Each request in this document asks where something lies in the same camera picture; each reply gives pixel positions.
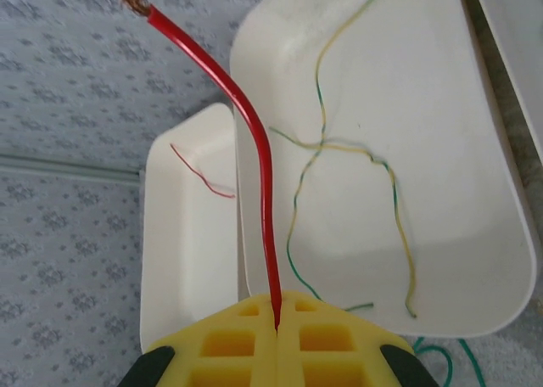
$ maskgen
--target thin red wire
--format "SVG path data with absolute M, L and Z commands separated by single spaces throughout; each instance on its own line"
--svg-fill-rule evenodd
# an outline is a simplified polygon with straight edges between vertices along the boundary
M 234 80 L 205 52 L 185 31 L 179 28 L 153 5 L 148 23 L 174 42 L 194 62 L 196 62 L 213 81 L 228 95 L 238 108 L 247 127 L 253 135 L 260 161 L 260 213 L 262 221 L 262 239 L 266 257 L 268 283 L 270 284 L 271 308 L 275 319 L 275 328 L 279 326 L 281 317 L 281 284 L 277 269 L 275 240 L 273 238 L 273 174 L 272 151 L 266 130 L 260 122 L 255 108 Z
M 173 149 L 173 152 L 176 153 L 177 155 L 177 158 L 179 158 L 183 164 L 185 164 L 185 166 L 194 174 L 196 175 L 197 177 L 199 177 L 202 182 L 204 183 L 205 186 L 207 186 L 207 188 L 213 192 L 214 194 L 218 194 L 219 196 L 222 196 L 223 198 L 228 198 L 228 199 L 235 199 L 236 198 L 236 195 L 235 194 L 229 194 L 229 193 L 223 193 L 223 192 L 219 192 L 217 189 L 213 188 L 210 183 L 208 182 L 208 180 L 205 178 L 205 176 L 201 173 L 201 172 L 198 172 L 196 171 L 194 168 L 191 167 L 191 165 L 187 162 L 187 160 L 185 160 L 185 158 L 183 158 L 183 156 L 179 153 L 179 150 L 177 149 L 176 145 L 174 143 L 171 143 L 170 144 L 170 147 L 171 149 Z

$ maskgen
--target red wire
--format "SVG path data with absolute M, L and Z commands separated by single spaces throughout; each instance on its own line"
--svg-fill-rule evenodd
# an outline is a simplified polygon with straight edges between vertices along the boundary
M 171 143 L 170 144 L 170 147 L 171 149 L 173 149 L 173 152 L 176 153 L 177 155 L 177 158 L 179 158 L 183 164 L 185 164 L 187 166 L 187 168 L 194 174 L 196 175 L 197 177 L 199 177 L 202 182 L 204 183 L 205 186 L 207 186 L 207 188 L 213 192 L 214 194 L 218 194 L 219 196 L 222 196 L 223 198 L 228 198 L 228 199 L 235 199 L 236 198 L 236 195 L 235 194 L 228 194 L 228 193 L 223 193 L 223 192 L 219 192 L 218 190 L 216 190 L 215 188 L 213 188 L 210 183 L 208 182 L 208 180 L 205 178 L 205 176 L 201 173 L 201 172 L 198 172 L 196 171 L 194 168 L 192 168 L 190 166 L 190 164 L 187 162 L 187 160 L 185 160 L 182 155 L 179 153 L 179 150 L 177 150 L 176 148 L 176 145 Z
M 260 122 L 255 108 L 234 80 L 211 58 L 185 31 L 179 28 L 157 8 L 151 5 L 148 23 L 164 34 L 196 62 L 213 81 L 228 95 L 238 108 L 247 127 L 253 135 L 260 161 L 260 217 L 262 221 L 262 239 L 270 284 L 271 308 L 277 330 L 281 317 L 281 284 L 277 269 L 275 240 L 273 238 L 273 174 L 272 151 L 266 130 Z

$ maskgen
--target white plastic tray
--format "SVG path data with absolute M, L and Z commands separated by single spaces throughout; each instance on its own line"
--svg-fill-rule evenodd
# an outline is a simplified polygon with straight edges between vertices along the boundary
M 174 154 L 222 191 L 236 191 L 232 112 L 214 104 L 158 137 L 147 160 L 140 337 L 157 339 L 238 302 L 237 201 L 213 194 Z
M 316 56 L 364 1 L 264 0 L 245 20 L 231 72 L 266 126 L 318 141 Z M 480 63 L 462 0 L 377 0 L 324 59 L 329 136 L 363 142 L 395 169 L 419 318 L 404 307 L 389 179 L 359 155 L 325 152 L 299 198 L 293 258 L 324 300 L 373 301 L 358 313 L 393 332 L 450 337 L 495 331 L 529 301 L 540 246 Z M 246 276 L 257 294 L 267 291 L 258 160 L 239 117 L 237 134 Z M 285 244 L 311 152 L 270 137 L 282 286 L 306 291 Z
M 479 0 L 543 160 L 543 0 Z

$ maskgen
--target floor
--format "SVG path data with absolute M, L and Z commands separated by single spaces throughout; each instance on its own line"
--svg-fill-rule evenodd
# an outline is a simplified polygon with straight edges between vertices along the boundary
M 477 0 L 467 0 L 540 235 L 543 168 Z M 136 360 L 140 188 L 0 171 L 0 387 L 115 387 Z M 489 387 L 540 385 L 543 282 L 521 317 L 469 340 Z M 452 386 L 478 386 L 455 340 Z M 442 383 L 445 362 L 423 359 Z

